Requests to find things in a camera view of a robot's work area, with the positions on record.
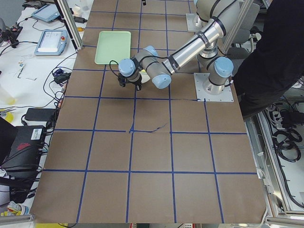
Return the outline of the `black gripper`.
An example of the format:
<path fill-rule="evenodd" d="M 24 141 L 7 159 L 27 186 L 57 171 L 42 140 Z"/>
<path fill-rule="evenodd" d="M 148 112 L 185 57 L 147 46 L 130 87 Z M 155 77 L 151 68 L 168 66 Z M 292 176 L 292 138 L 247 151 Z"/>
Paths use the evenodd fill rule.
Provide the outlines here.
<path fill-rule="evenodd" d="M 118 74 L 118 81 L 119 85 L 121 87 L 125 87 L 126 84 L 134 84 L 136 87 L 136 90 L 142 89 L 142 83 L 141 83 L 141 75 L 140 73 L 134 73 L 131 76 L 123 76 L 121 73 Z"/>

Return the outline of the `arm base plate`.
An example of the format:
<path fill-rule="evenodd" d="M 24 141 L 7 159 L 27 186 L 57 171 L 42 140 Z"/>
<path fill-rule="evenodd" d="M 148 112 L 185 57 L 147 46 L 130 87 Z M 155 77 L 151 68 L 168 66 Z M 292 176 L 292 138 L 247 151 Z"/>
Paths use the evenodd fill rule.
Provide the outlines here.
<path fill-rule="evenodd" d="M 234 102 L 229 80 L 223 85 L 214 85 L 209 81 L 209 73 L 194 73 L 196 97 L 202 102 Z"/>
<path fill-rule="evenodd" d="M 201 19 L 194 13 L 186 13 L 186 22 L 188 32 L 197 32 L 203 27 Z"/>

